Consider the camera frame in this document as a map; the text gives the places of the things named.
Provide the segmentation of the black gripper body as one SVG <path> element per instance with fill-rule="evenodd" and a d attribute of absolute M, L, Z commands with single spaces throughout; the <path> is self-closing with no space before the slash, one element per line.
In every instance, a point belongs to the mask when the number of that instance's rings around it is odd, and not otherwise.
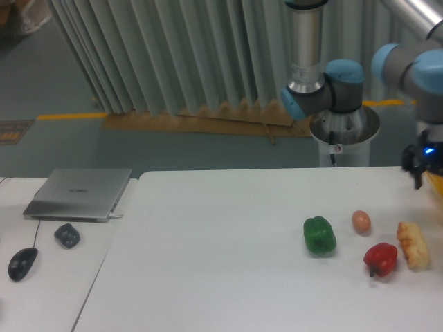
<path fill-rule="evenodd" d="M 442 173 L 442 128 L 427 127 L 417 135 L 414 173 Z"/>

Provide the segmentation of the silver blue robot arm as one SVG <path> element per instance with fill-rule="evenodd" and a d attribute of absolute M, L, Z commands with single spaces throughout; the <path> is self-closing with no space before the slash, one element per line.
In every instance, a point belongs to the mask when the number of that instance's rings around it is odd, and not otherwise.
<path fill-rule="evenodd" d="M 324 1 L 287 2 L 293 15 L 292 70 L 280 93 L 282 103 L 293 119 L 311 118 L 309 130 L 323 166 L 365 166 L 380 120 L 363 105 L 360 64 L 337 59 L 320 68 L 324 6 Z M 402 151 L 401 168 L 420 188 L 423 173 L 442 174 L 442 7 L 431 1 L 385 1 L 384 6 L 421 38 L 411 48 L 386 44 L 371 62 L 375 77 L 416 101 L 417 141 Z"/>

